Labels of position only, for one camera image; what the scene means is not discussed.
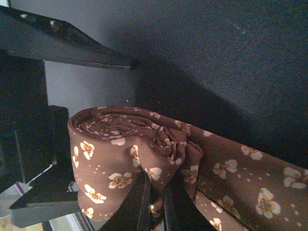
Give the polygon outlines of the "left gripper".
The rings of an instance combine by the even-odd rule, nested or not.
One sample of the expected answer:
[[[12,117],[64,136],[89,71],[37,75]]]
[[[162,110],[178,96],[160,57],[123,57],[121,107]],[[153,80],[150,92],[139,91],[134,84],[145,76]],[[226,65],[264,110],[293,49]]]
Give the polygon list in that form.
[[[30,185],[9,206],[24,228],[79,211],[70,186],[73,171],[68,110],[49,105],[43,61],[0,53],[0,189]]]

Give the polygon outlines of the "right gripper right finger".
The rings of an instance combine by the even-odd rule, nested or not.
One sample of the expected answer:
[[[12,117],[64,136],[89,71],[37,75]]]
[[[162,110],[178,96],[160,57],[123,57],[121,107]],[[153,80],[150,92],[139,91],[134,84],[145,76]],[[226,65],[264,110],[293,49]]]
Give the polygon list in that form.
[[[188,193],[175,182],[164,189],[164,230],[214,231],[215,228],[196,208]]]

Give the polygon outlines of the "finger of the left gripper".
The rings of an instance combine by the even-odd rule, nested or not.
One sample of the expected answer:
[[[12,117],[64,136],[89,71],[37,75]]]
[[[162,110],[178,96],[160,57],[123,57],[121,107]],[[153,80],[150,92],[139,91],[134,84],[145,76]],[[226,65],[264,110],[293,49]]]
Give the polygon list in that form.
[[[72,24],[0,8],[0,49],[8,55],[104,69],[139,67],[139,61],[101,45]]]

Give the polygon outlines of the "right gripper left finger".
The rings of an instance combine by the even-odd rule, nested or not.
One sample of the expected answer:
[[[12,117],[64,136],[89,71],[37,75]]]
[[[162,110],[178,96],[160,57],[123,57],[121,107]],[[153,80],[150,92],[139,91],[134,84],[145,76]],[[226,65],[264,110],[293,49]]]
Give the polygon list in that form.
[[[151,183],[141,172],[118,210],[100,228],[101,231],[149,231]]]

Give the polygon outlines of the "brown floral tie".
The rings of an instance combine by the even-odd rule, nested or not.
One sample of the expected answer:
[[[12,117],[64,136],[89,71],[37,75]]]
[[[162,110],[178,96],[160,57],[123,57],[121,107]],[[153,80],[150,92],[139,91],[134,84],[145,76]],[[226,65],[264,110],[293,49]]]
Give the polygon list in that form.
[[[176,175],[217,231],[305,231],[308,171],[184,122],[136,107],[82,110],[68,121],[78,204],[108,220],[142,172],[156,230]]]

